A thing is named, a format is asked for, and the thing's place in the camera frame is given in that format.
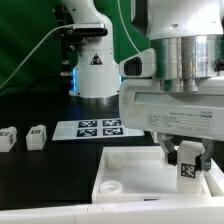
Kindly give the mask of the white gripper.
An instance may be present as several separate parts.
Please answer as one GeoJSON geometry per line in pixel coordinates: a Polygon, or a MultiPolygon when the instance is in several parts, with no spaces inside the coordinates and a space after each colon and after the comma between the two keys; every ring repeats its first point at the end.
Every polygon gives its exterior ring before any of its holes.
{"type": "Polygon", "coordinates": [[[158,132],[169,165],[177,165],[171,135],[207,138],[195,163],[197,171],[208,172],[213,140],[224,141],[224,77],[202,80],[198,91],[190,93],[163,92],[155,79],[127,79],[120,87],[119,113],[127,128],[158,132]]]}

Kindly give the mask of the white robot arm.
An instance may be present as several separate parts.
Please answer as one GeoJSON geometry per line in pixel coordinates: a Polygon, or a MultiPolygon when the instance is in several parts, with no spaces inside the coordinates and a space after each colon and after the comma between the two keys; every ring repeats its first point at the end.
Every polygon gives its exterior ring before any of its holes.
{"type": "Polygon", "coordinates": [[[155,132],[170,159],[173,136],[202,139],[193,162],[209,170],[213,141],[224,141],[224,0],[130,0],[131,25],[150,46],[121,62],[93,0],[61,1],[80,39],[78,97],[118,97],[123,125],[155,132]]]}

